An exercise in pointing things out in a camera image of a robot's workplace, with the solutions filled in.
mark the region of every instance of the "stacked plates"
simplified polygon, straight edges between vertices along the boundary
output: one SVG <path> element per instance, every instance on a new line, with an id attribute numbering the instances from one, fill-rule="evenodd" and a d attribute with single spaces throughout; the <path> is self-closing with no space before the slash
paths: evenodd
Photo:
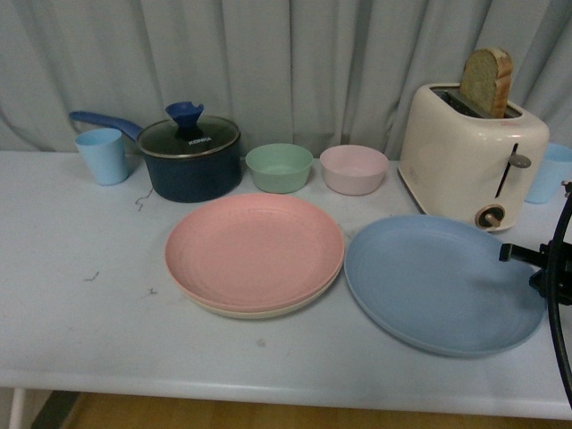
<path id="1" fill-rule="evenodd" d="M 336 222 L 299 198 L 219 198 L 183 218 L 165 246 L 167 268 L 199 305 L 230 317 L 283 315 L 320 296 L 341 269 Z"/>

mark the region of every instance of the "gray curtain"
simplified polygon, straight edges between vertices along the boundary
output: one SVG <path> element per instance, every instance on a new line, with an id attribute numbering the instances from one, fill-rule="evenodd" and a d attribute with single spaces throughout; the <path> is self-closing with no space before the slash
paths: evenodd
<path id="1" fill-rule="evenodd" d="M 88 110 L 141 126 L 191 100 L 243 151 L 359 144 L 398 159 L 425 83 L 478 47 L 513 58 L 510 100 L 572 146 L 568 0 L 0 0 L 0 149 L 75 151 Z"/>

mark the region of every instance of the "bread slice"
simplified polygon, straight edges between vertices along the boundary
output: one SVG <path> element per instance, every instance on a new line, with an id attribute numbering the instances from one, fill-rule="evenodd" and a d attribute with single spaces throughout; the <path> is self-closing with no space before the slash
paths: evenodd
<path id="1" fill-rule="evenodd" d="M 512 59 L 499 47 L 477 49 L 467 59 L 460 93 L 493 118 L 504 117 L 510 92 Z"/>

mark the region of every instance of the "saucepan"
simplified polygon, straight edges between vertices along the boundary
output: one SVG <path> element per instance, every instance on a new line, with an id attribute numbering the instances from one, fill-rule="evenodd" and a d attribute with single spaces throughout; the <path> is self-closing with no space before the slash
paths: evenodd
<path id="1" fill-rule="evenodd" d="M 194 203 L 218 198 L 239 185 L 240 131 L 231 121 L 203 115 L 203 105 L 174 103 L 172 119 L 145 129 L 125 119 L 76 111 L 74 121 L 122 131 L 143 152 L 156 193 L 171 201 Z"/>

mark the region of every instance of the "cream toaster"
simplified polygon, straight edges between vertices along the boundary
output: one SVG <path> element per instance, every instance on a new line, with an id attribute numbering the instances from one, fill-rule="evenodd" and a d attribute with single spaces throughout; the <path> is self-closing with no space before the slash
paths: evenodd
<path id="1" fill-rule="evenodd" d="M 544 122 L 509 101 L 490 119 L 460 95 L 458 84 L 417 90 L 398 171 L 428 215 L 486 231 L 514 225 L 547 148 Z"/>

